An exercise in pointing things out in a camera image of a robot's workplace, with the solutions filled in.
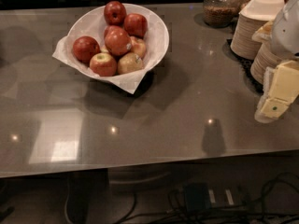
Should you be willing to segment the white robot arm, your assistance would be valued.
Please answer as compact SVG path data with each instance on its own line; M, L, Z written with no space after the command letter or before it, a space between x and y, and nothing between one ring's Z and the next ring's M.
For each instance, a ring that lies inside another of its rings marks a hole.
M279 119L299 95L299 0L289 0L274 19L270 51L281 59L263 76L263 96L255 119L270 123Z

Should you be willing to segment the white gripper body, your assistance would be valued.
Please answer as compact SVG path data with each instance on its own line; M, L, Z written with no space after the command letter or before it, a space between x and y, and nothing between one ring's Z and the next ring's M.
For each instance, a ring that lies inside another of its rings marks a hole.
M264 73L264 78L263 78L263 95L262 97L265 98L271 98L269 96L270 88L272 85L273 77L275 74L275 70L273 68L267 67ZM259 116L259 103L257 104L257 110L255 112L254 118L261 123L270 123L275 121L276 119L263 119L262 117Z

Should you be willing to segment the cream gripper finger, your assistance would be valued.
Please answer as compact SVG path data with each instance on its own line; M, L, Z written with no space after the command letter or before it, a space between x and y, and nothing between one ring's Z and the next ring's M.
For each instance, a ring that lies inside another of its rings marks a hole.
M275 69L269 97L291 104L299 95L299 62L287 61Z
M259 103L259 116L263 119L279 119L289 108L289 104L276 98L262 97Z

